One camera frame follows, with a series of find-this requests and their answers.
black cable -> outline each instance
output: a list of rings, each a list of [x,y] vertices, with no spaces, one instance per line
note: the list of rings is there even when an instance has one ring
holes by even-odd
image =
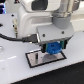
[[[5,35],[0,34],[0,37],[9,41],[22,41],[22,39],[17,39],[17,38],[11,38],[11,37],[7,37]]]
[[[32,43],[37,43],[38,39],[37,39],[37,34],[32,34],[29,37],[24,37],[22,39],[17,39],[17,38],[11,38],[5,35],[2,35],[0,33],[0,37],[9,41],[17,41],[17,42],[32,42]]]

black table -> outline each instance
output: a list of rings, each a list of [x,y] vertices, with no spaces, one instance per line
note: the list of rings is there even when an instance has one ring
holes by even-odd
[[[84,62],[22,80],[14,84],[84,84]]]

screw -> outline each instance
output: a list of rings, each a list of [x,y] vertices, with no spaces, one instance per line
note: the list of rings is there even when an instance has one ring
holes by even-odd
[[[43,37],[45,37],[45,34],[43,34]]]
[[[2,23],[0,23],[0,27],[2,27],[3,26],[3,24]]]
[[[64,31],[62,31],[62,34],[64,34]]]
[[[12,17],[14,17],[14,15],[13,15],[13,14],[12,14],[11,16],[12,16]]]
[[[2,46],[0,46],[0,52],[2,52],[3,51],[3,47]]]

blue block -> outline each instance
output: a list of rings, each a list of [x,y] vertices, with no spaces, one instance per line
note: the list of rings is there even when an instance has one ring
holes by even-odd
[[[47,44],[46,52],[48,52],[49,54],[57,54],[60,53],[61,51],[62,51],[62,47],[60,43],[53,42]]]

gray panel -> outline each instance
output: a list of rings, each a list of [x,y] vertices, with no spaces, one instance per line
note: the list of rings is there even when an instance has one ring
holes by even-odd
[[[72,24],[67,29],[59,29],[54,24],[37,27],[40,43],[50,43],[69,39],[74,34]]]

